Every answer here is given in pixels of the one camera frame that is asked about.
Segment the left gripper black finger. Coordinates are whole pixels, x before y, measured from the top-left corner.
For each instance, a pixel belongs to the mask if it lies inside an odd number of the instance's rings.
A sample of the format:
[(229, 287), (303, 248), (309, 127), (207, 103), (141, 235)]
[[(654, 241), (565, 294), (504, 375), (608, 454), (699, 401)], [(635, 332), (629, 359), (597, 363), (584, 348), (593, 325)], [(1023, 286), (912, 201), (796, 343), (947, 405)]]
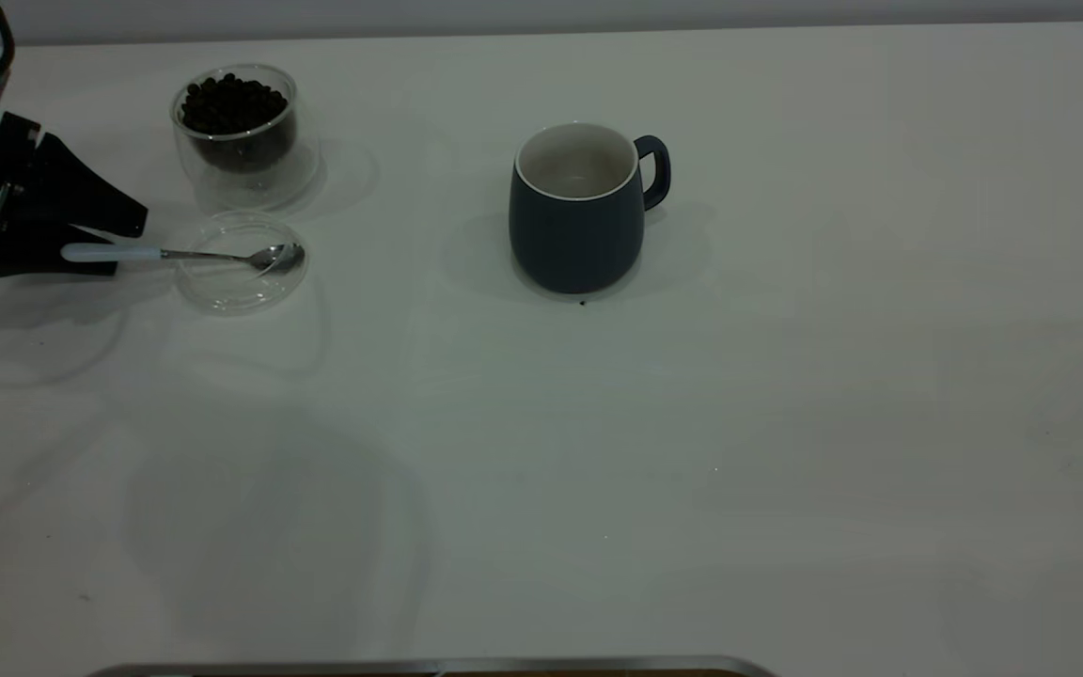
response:
[(23, 175), (23, 218), (139, 237), (148, 210), (90, 170), (56, 134), (44, 134)]
[(116, 262), (77, 264), (61, 253), (65, 244), (109, 244), (104, 237), (69, 224), (22, 224), (0, 236), (0, 277), (25, 275), (112, 276)]

